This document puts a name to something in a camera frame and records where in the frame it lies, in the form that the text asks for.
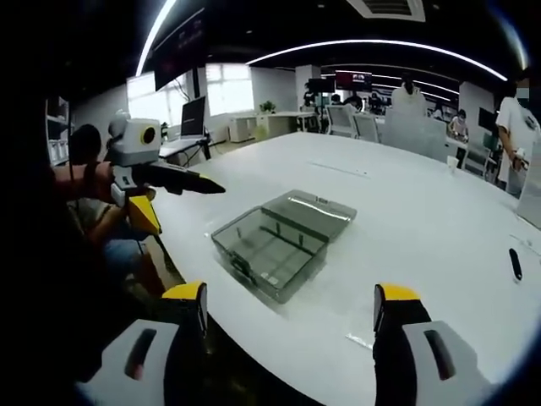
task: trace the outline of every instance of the computer monitor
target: computer monitor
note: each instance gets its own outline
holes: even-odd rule
[[[372,91],[372,74],[336,72],[336,88],[340,91]]]
[[[182,11],[175,9],[175,11],[179,12],[175,18],[182,20],[183,13],[186,13],[188,8],[191,9],[197,3],[203,3],[203,0],[178,3],[187,8]],[[208,54],[208,29],[205,23],[206,14],[205,9],[202,8],[186,18],[179,27],[153,50],[150,63],[152,70],[154,70],[156,91],[181,74],[199,66],[205,66]]]
[[[309,79],[308,89],[312,93],[334,93],[335,80],[331,78],[326,79]]]
[[[180,123],[181,137],[201,137],[204,135],[205,99],[205,96],[202,96],[183,106],[183,116]]]
[[[478,125],[492,131],[496,127],[496,114],[480,107]]]

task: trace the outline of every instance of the air vent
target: air vent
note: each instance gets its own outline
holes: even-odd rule
[[[425,22],[423,0],[347,0],[365,19]]]
[[[372,14],[412,15],[407,0],[364,0]]]

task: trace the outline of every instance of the curved light strip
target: curved light strip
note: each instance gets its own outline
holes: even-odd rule
[[[398,87],[400,86],[391,86],[391,85],[381,85],[381,84],[377,84],[377,83],[373,83],[372,86],[377,86],[377,87],[390,87],[391,89],[398,89]],[[424,95],[426,96],[432,96],[432,97],[436,97],[438,99],[441,99],[441,100],[445,100],[446,102],[450,102],[451,100],[446,98],[446,97],[442,97],[442,96],[438,96],[438,95],[433,95],[432,93],[427,93],[426,91],[422,91],[421,93],[423,93]]]
[[[166,0],[163,4],[163,7],[160,10],[160,13],[156,17],[152,28],[150,29],[149,36],[146,37],[145,46],[143,47],[143,52],[139,58],[139,63],[137,64],[137,70],[135,71],[135,77],[141,76],[143,72],[143,67],[145,66],[146,58],[149,56],[150,47],[152,47],[152,42],[156,39],[158,31],[161,28],[161,25],[165,21],[167,15],[171,11],[172,6],[177,2],[177,0]]]
[[[249,62],[246,62],[247,65],[251,65],[252,63],[256,63],[259,61],[263,61],[265,59],[277,57],[278,55],[283,55],[284,53],[289,52],[295,52],[295,51],[301,51],[303,49],[308,48],[315,48],[315,47],[326,47],[327,45],[342,45],[342,44],[387,44],[387,45],[403,45],[405,47],[414,47],[414,48],[421,48],[426,49],[428,51],[434,51],[439,53],[444,53],[445,55],[449,55],[450,57],[461,59],[464,62],[468,62],[472,65],[477,66],[478,68],[481,68],[490,74],[494,75],[496,78],[507,81],[507,78],[495,70],[489,68],[486,65],[483,65],[482,63],[479,63],[477,61],[474,61],[473,59],[467,58],[459,53],[447,51],[446,49],[441,49],[438,47],[432,47],[430,45],[424,45],[424,44],[418,44],[416,42],[406,42],[406,41],[394,41],[394,40],[339,40],[339,41],[325,41],[325,42],[316,42],[314,44],[308,44],[308,45],[302,45],[300,47],[294,47],[289,49],[284,49],[283,51],[278,51],[274,53],[270,53],[269,55],[265,55],[261,58],[253,59]]]
[[[371,74],[370,72],[355,72],[353,70],[337,70],[337,72],[347,72],[349,74]],[[335,74],[322,74],[321,76],[328,77],[328,76],[336,76]],[[398,76],[385,76],[384,74],[372,74],[373,78],[384,78],[384,79],[394,79],[394,80],[402,80],[402,78],[399,78]],[[421,82],[420,80],[414,80],[415,83],[420,83],[421,85],[427,85],[436,87],[438,89],[442,89],[443,91],[449,91],[451,93],[454,93],[455,95],[460,95],[457,91],[452,91],[451,89],[447,89],[446,87],[433,85],[432,83],[427,82]]]

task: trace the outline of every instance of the black ceiling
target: black ceiling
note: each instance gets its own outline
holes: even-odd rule
[[[133,76],[139,55],[164,1],[92,0],[69,6],[63,50],[57,50],[61,92],[82,100]],[[498,8],[517,28],[531,60],[541,57],[539,15],[534,1],[424,0],[426,22],[365,19],[346,0],[177,0],[155,44],[182,23],[191,9],[208,3],[208,61],[247,62],[265,54],[319,41],[389,39],[418,42],[460,53],[503,75],[519,68],[517,56],[490,12]],[[256,66],[341,65],[342,69],[399,75],[414,68],[469,80],[487,88],[501,85],[483,70],[457,59],[409,47],[340,45],[288,53]]]

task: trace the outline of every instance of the floor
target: floor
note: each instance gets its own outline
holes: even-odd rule
[[[254,140],[249,140],[243,143],[232,143],[229,141],[213,145],[210,147],[210,156],[219,156],[227,154],[228,152],[235,151],[239,148],[244,148],[247,145],[253,144]],[[156,269],[158,271],[158,275],[160,276],[161,281],[163,282],[163,285],[166,288],[171,288],[178,283],[180,283],[179,279],[172,273],[167,270],[166,262],[164,260],[163,250],[160,248],[160,246],[157,244],[157,242],[153,238],[149,238],[145,241],[146,246],[152,255],[152,260],[154,261],[154,264],[156,265]]]
[[[219,156],[253,144],[230,142],[214,145],[211,156]],[[183,280],[182,264],[179,271],[164,255],[155,239],[145,241],[155,262],[158,275],[164,287],[170,288]],[[281,382],[270,372],[251,359],[235,342],[209,317],[209,331],[206,338],[205,400],[201,404],[235,404],[238,406],[299,404],[317,405],[315,401]]]

